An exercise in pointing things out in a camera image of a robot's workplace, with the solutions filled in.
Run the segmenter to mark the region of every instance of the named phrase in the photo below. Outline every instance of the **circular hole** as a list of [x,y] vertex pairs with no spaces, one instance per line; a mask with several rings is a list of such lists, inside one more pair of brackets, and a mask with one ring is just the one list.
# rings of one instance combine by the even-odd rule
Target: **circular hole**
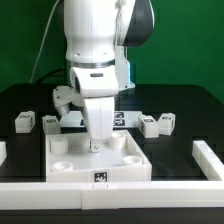
[[65,172],[73,170],[73,164],[68,161],[54,163],[51,168],[52,172]]
[[126,156],[123,158],[123,164],[127,166],[141,165],[142,158],[139,156]]

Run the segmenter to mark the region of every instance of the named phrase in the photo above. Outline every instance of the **white block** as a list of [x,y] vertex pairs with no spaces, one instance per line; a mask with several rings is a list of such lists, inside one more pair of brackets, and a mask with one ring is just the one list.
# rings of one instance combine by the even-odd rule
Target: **white block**
[[46,135],[61,134],[61,126],[56,116],[42,117],[42,123]]
[[145,116],[145,115],[139,116],[138,128],[145,138],[159,137],[159,124],[152,116]]
[[7,157],[5,142],[0,142],[0,166]]
[[122,139],[125,136],[125,144],[122,140],[122,147],[115,144],[111,148],[106,139],[98,153],[91,152],[86,132],[47,135],[46,182],[150,181],[152,165],[130,133],[122,130],[113,134]]
[[159,134],[161,135],[171,135],[175,127],[176,115],[173,113],[163,113],[159,120]]
[[35,125],[33,111],[21,112],[15,120],[16,133],[30,133]]
[[208,180],[224,180],[224,165],[206,142],[194,141],[192,156]]

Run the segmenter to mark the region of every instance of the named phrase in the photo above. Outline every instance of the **cable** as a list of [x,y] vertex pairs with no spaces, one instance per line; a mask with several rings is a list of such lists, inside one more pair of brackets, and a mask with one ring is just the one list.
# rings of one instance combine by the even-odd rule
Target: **cable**
[[37,68],[37,64],[38,64],[38,61],[39,61],[39,59],[40,59],[40,55],[41,55],[42,50],[43,50],[43,46],[44,46],[44,43],[45,43],[45,39],[46,39],[46,37],[47,37],[48,29],[49,29],[49,26],[50,26],[50,24],[51,24],[52,17],[53,17],[53,15],[54,15],[54,11],[55,11],[55,9],[56,9],[56,7],[58,6],[58,4],[59,4],[60,1],[62,1],[62,0],[57,0],[57,1],[55,2],[54,6],[53,6],[53,8],[52,8],[52,10],[51,10],[50,16],[49,16],[49,18],[48,18],[48,22],[47,22],[47,25],[46,25],[46,28],[45,28],[45,31],[44,31],[44,36],[43,36],[43,38],[42,38],[42,42],[41,42],[41,46],[40,46],[40,50],[39,50],[39,53],[38,53],[38,55],[37,55],[37,59],[36,59],[35,64],[34,64],[34,68],[33,68],[32,76],[31,76],[31,78],[30,78],[30,83],[33,82],[34,75],[35,75],[36,68]]
[[56,73],[62,72],[62,71],[66,71],[66,69],[65,68],[58,68],[58,69],[55,69],[55,70],[53,70],[51,72],[48,72],[46,75],[44,75],[43,77],[41,77],[40,79],[38,79],[35,83],[36,84],[40,84],[40,83],[42,83],[47,78],[52,78],[52,77],[65,77],[65,75],[55,75]]

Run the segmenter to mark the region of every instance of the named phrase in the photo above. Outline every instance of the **sticker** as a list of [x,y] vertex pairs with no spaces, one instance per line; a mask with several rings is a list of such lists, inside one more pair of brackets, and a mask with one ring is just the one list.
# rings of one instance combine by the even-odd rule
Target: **sticker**
[[171,120],[171,117],[162,117],[163,120]]
[[143,119],[145,122],[154,122],[154,120],[153,119]]
[[94,173],[94,182],[107,182],[108,172],[96,172]]
[[29,118],[30,115],[21,115],[20,118]]
[[144,123],[141,122],[141,132],[144,133]]
[[116,119],[114,120],[114,127],[121,127],[125,126],[125,120],[124,119]]
[[124,112],[114,112],[114,118],[124,118]]
[[46,120],[47,123],[56,123],[55,119]]

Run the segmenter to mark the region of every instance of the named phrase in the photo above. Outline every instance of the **green backdrop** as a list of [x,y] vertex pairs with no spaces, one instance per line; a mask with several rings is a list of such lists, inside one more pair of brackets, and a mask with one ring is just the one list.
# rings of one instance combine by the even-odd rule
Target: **green backdrop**
[[[0,91],[15,83],[29,82],[55,1],[1,1]],[[152,3],[154,34],[143,46],[128,51],[134,81],[199,85],[224,103],[224,1]],[[57,10],[53,17],[36,78],[65,66],[66,44],[59,13]]]

